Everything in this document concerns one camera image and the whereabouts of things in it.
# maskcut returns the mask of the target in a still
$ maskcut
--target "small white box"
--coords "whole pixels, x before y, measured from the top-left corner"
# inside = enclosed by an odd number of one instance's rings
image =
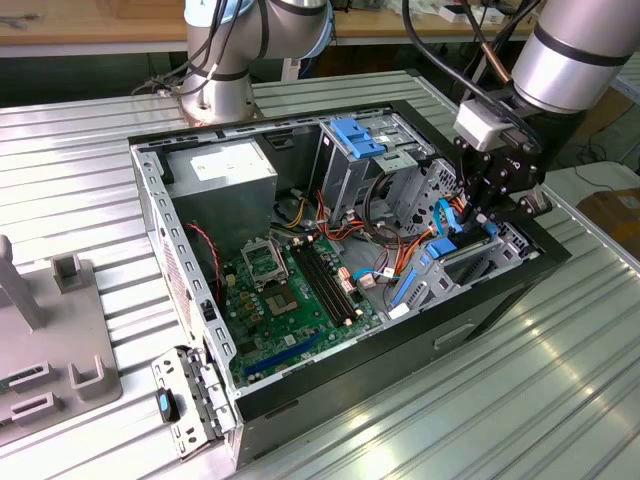
[[[444,5],[438,10],[438,15],[451,23],[464,23],[467,19],[460,5]]]
[[[497,8],[487,8],[487,13],[484,16],[484,21],[482,21],[482,14],[484,13],[484,7],[471,7],[471,13],[476,17],[476,22],[480,25],[500,25],[504,20],[504,14],[498,10]],[[466,23],[471,24],[467,16],[464,16],[464,21]]]
[[[484,21],[482,21],[484,7],[471,7],[471,13],[473,13],[473,16],[476,18],[476,22],[478,22],[478,24],[482,22],[482,25],[499,25],[504,21],[504,15],[497,8],[487,8]],[[440,7],[438,15],[451,23],[470,23],[461,5],[445,5]]]

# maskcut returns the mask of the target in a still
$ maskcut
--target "ram slot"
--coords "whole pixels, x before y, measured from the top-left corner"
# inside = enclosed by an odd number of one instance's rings
[[[336,328],[345,320],[356,318],[353,306],[313,247],[294,249],[292,256]]]

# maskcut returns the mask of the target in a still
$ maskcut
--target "cardboard box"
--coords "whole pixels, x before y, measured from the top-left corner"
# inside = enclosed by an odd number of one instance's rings
[[[162,18],[179,20],[184,0],[109,0],[116,18]]]
[[[578,210],[640,260],[640,188],[596,192]]]
[[[574,133],[574,138],[588,138],[606,129],[623,115],[633,102],[625,95],[607,88],[602,98],[587,113],[587,117]]]

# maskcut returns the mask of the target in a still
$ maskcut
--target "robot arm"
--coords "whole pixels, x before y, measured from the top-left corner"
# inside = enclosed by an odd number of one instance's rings
[[[521,131],[486,102],[463,102],[455,123],[460,133],[455,140],[457,180],[467,198],[460,221],[479,214],[513,220],[545,210],[534,195],[507,210],[504,196],[544,181],[553,157],[640,44],[638,19],[637,0],[549,0],[513,68],[512,81],[490,92],[534,128],[540,151],[527,149]]]
[[[318,55],[330,41],[333,11],[329,0],[186,0],[184,16],[191,66],[180,104],[190,123],[202,125],[251,117],[249,64]]]

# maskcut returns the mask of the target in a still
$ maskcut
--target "wooden shelf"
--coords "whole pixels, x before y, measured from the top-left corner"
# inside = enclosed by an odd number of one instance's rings
[[[2,0],[0,15],[40,13],[40,20],[28,22],[26,30],[0,24],[0,45],[43,45],[84,43],[171,42],[186,40],[182,18],[170,20],[118,19],[111,15],[107,0]],[[534,22],[522,22],[517,33],[527,34]],[[415,20],[421,36],[472,35],[467,24],[452,24],[433,15]],[[501,25],[486,26],[487,34]],[[338,37],[403,37],[400,15],[390,11],[351,10],[336,12]]]

